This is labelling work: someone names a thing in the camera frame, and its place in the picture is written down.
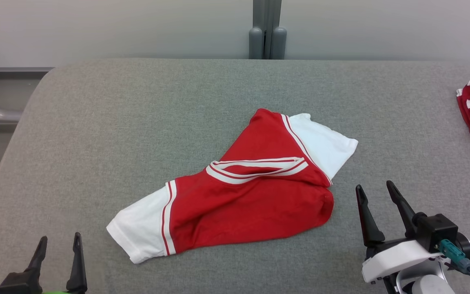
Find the gray fabric surface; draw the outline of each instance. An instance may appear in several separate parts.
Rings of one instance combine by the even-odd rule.
[[[362,184],[388,239],[403,225],[387,179],[415,210],[445,214],[470,238],[470,135],[455,100],[469,79],[470,65],[431,62],[110,59],[54,69],[0,166],[0,282],[47,235],[41,284],[64,289],[79,231],[91,294],[385,293],[362,280],[354,188]],[[330,221],[132,264],[108,222],[220,158],[259,107],[309,112],[359,141],[333,179]],[[470,293],[470,278],[448,277]]]

